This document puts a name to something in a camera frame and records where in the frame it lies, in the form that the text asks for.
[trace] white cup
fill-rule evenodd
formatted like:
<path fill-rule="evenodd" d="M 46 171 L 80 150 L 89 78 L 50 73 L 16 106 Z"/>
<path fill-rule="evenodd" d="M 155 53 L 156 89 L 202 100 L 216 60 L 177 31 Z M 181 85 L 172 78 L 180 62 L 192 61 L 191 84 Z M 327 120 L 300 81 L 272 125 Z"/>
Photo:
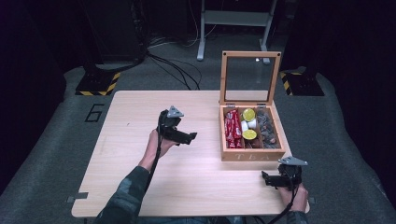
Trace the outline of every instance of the white cup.
<path fill-rule="evenodd" d="M 249 122 L 247 123 L 247 126 L 249 127 L 249 129 L 255 129 L 255 128 L 256 128 L 256 125 L 257 125 L 256 119 L 253 119 L 253 120 L 251 120 L 251 121 L 249 121 Z"/>
<path fill-rule="evenodd" d="M 245 120 L 241 121 L 241 128 L 242 128 L 242 133 L 248 130 L 248 123 Z"/>

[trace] open lid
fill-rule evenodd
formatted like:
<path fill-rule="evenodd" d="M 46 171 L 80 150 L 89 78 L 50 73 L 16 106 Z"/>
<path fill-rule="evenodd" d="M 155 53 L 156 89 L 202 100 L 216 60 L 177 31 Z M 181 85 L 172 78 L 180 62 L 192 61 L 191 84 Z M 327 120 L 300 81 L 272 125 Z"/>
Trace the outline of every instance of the open lid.
<path fill-rule="evenodd" d="M 278 51 L 223 51 L 220 105 L 271 105 L 280 55 Z"/>

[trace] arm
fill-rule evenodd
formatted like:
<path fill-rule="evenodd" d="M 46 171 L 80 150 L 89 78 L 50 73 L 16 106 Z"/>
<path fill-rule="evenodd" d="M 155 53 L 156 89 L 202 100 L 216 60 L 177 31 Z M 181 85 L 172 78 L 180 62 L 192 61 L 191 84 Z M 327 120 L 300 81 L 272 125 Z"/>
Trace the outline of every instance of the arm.
<path fill-rule="evenodd" d="M 283 204 L 287 206 L 291 201 L 292 192 L 287 188 L 278 188 Z M 293 206 L 286 214 L 288 224 L 307 224 L 308 219 L 305 214 L 305 208 L 308 200 L 308 190 L 306 190 L 303 184 L 295 190 L 297 194 L 293 201 Z"/>
<path fill-rule="evenodd" d="M 163 139 L 161 154 L 163 156 L 175 142 Z M 140 212 L 149 172 L 154 163 L 158 146 L 158 134 L 151 132 L 145 155 L 131 173 L 120 182 L 117 191 L 107 202 L 106 207 L 96 217 L 94 223 L 136 223 Z"/>

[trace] person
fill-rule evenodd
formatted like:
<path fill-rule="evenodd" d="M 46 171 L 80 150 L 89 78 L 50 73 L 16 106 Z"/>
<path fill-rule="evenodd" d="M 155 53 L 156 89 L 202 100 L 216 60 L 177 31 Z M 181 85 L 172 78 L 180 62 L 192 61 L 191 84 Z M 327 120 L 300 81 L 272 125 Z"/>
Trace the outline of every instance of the person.
<path fill-rule="evenodd" d="M 145 154 L 140 160 L 138 165 L 120 182 L 116 192 L 108 200 L 106 206 L 97 215 L 94 222 L 95 224 L 116 224 L 116 223 L 235 223 L 239 219 L 234 217 L 188 217 L 188 218 L 144 218 L 139 217 L 140 208 L 142 205 L 143 197 L 146 193 L 146 185 L 149 180 L 149 173 L 155 161 L 158 146 L 158 133 L 153 130 L 148 138 L 148 144 Z M 160 157 L 176 142 L 162 139 Z M 288 204 L 291 199 L 291 192 L 287 189 L 279 188 L 284 204 Z M 306 208 L 307 191 L 301 185 L 298 188 L 297 195 L 294 198 L 294 204 L 287 214 L 287 221 L 292 223 L 304 223 L 306 216 L 304 211 Z"/>

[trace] dark background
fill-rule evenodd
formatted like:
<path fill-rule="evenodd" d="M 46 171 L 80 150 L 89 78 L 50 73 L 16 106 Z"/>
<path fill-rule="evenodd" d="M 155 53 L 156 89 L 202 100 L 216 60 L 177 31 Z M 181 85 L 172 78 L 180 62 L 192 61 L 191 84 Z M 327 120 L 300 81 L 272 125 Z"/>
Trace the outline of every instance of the dark background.
<path fill-rule="evenodd" d="M 105 0 L 0 3 L 0 74 L 5 94 L 1 97 L 0 116 L 4 129 L 1 191 L 63 100 L 65 72 L 86 62 L 133 61 L 144 57 L 139 38 L 142 33 L 136 30 L 142 23 L 136 23 L 131 15 L 131 1 L 121 2 L 124 7 Z M 195 32 L 187 1 L 155 2 L 145 2 L 141 22 L 147 25 L 143 28 L 148 28 L 148 32 L 143 34 L 158 33 L 183 41 Z M 346 129 L 395 204 L 396 196 L 391 189 L 396 147 L 392 92 L 396 83 L 392 70 L 396 50 L 395 3 L 299 2 L 281 69 L 310 66 L 315 64 L 315 58 L 323 59 L 316 64 L 318 72 L 335 87 Z M 200 2 L 191 3 L 193 14 L 199 18 Z M 219 6 L 221 1 L 207 1 L 208 8 Z M 264 1 L 240 0 L 229 1 L 224 9 L 254 11 L 266 7 L 268 3 Z M 169 25 L 175 21 L 177 26 Z M 103 36 L 108 29 L 110 35 Z"/>

